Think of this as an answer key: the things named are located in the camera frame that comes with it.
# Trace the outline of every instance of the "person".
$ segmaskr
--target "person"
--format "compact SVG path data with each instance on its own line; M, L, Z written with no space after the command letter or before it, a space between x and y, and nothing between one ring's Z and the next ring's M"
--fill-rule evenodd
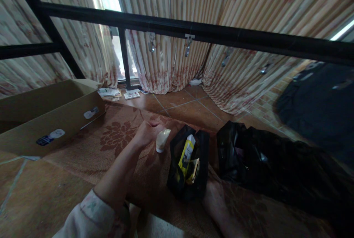
M129 212L125 203L141 151L154 141L164 126L143 121L134 138L118 155L112 166L67 217L64 226L54 235L61 237L128 237L129 220L115 225L116 216L125 218ZM225 237L245 237L242 226L234 220L226 207L221 183L217 176L209 178L203 206Z

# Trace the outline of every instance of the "black toiletry bag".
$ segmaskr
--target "black toiletry bag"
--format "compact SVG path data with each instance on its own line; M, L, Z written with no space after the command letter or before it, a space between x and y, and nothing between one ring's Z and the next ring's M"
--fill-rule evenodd
M183 172L178 166L185 142L190 134L194 135L195 138L191 160L199 158L199 173L192 185L185 183ZM210 136L207 132L199 130L195 133L193 128L185 125L171 140L171 165L167 187L177 199L190 201L195 198L204 197L206 182L208 179L209 138Z

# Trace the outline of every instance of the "black plastic bag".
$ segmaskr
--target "black plastic bag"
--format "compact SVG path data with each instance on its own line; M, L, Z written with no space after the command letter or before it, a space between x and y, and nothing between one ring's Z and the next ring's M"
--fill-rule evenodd
M324 217L340 236L353 232L353 181L324 150L231 121L217 143L221 179Z
M199 173L192 185L185 184L183 172L178 166L187 137L192 134L195 138L194 150L191 159L199 158ZM202 130L195 133L195 130L185 125L171 140L171 166L167 187L179 200L190 201L195 198L203 198L205 194L206 182L208 179L208 157L209 157L209 134Z

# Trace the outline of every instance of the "striped curtain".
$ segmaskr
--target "striped curtain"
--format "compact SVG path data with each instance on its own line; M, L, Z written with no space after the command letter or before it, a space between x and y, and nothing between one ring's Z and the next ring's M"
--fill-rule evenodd
M103 9L101 0L41 0ZM0 0L0 44L50 42L25 0ZM52 18L84 76L116 87L119 61L107 26ZM28 56L0 61L0 98L72 79L60 54Z
M329 38L354 13L353 0L119 0L128 13L225 25L284 34ZM156 36L150 53L146 33L127 31L141 85L165 94L179 91L195 76L224 111L248 108L303 60L235 48L222 68L227 48L193 42L184 57L185 40ZM261 69L269 64L266 75Z
M0 45L51 42L25 0L0 0ZM0 60L0 99L72 79L60 54Z

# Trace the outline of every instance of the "rug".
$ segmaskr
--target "rug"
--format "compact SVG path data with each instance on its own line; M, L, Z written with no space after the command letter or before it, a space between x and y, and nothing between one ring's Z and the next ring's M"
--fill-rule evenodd
M145 110L107 102L103 116L43 159L96 184L134 137L143 120L158 121L171 129L167 145L185 124ZM216 133L189 126L196 131L209 132L209 163L218 171ZM168 146L159 154L155 142L148 145L139 157L127 200L196 237L220 237L199 200L181 202L168 190L170 161ZM229 182L224 181L223 188L230 213L239 219L250 237L334 237L325 220Z

